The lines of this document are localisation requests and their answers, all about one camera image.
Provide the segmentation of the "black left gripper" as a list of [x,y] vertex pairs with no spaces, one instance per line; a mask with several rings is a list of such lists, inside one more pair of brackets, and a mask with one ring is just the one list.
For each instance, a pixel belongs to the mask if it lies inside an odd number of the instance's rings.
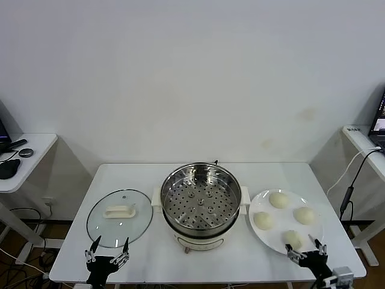
[[125,265],[129,261],[129,237],[126,239],[122,252],[115,256],[95,256],[95,252],[102,236],[92,242],[90,248],[85,250],[87,270],[90,272],[86,284],[91,286],[105,286],[108,276],[117,272],[119,265]]

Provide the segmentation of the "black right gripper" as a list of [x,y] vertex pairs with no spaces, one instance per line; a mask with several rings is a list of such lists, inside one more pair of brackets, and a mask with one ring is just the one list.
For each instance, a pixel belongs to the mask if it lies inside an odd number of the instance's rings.
[[298,252],[293,250],[290,244],[285,244],[287,257],[292,261],[299,261],[299,266],[308,268],[316,278],[323,280],[331,276],[331,270],[327,265],[327,245],[322,243],[312,235],[308,235],[311,242],[315,245],[318,251]]

